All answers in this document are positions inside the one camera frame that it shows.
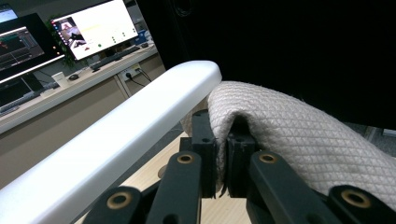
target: white cloth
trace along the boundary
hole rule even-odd
[[[220,145],[218,186],[227,134],[234,119],[242,117],[260,148],[281,155],[310,188],[328,195],[333,186],[352,185],[396,210],[396,160],[325,112],[287,94],[235,81],[221,82],[208,95],[207,108]],[[187,134],[193,111],[181,122]]]

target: desk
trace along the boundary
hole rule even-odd
[[[88,68],[69,87],[0,118],[0,189],[128,99],[117,73],[135,63],[153,79],[164,72],[151,45],[95,73]]]
[[[13,127],[31,119],[44,111],[70,99],[73,96],[103,82],[109,77],[115,76],[120,71],[130,67],[135,63],[147,59],[156,54],[158,51],[154,45],[150,45],[145,49],[140,49],[123,57],[121,60],[109,63],[97,72],[93,72],[91,68],[79,74],[80,78],[74,81],[69,81],[68,88],[57,88],[55,93],[47,98],[37,97],[20,106],[18,110],[0,118],[0,133],[4,133]]]
[[[173,154],[178,152],[180,137],[187,137],[187,135],[182,133],[121,185],[134,187],[142,191],[160,180],[158,171],[168,163]],[[76,223],[79,224],[82,223],[82,221],[83,218]],[[202,199],[201,223],[250,223],[246,210],[246,199],[234,199],[230,198],[228,195],[224,195],[217,199]]]

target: cable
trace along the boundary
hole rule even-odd
[[[145,76],[145,78],[146,78],[148,81],[151,82],[151,78],[149,78],[149,75],[148,75],[145,71],[143,71],[143,69],[137,68],[137,69],[136,69],[136,72],[142,73],[143,76]]]
[[[140,83],[134,81],[134,80],[132,79],[131,73],[127,73],[127,74],[125,74],[125,76],[127,76],[129,79],[131,79],[132,82],[136,83],[137,85],[140,85],[140,86],[142,86],[142,87],[146,87],[145,85],[140,84]]]

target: computer monitor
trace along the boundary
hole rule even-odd
[[[0,23],[0,84],[62,57],[64,53],[36,13]]]
[[[37,14],[1,22],[0,106],[42,89],[32,72],[61,60],[63,56]]]
[[[17,19],[18,16],[8,3],[0,4],[0,22]]]
[[[122,0],[105,1],[51,21],[75,61],[105,52],[138,36]]]

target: computer screen display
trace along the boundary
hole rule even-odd
[[[0,23],[0,83],[62,57],[64,53],[36,13]]]
[[[17,19],[18,16],[8,3],[0,4],[0,22]]]
[[[86,7],[53,19],[51,23],[76,61],[138,36],[122,0]]]

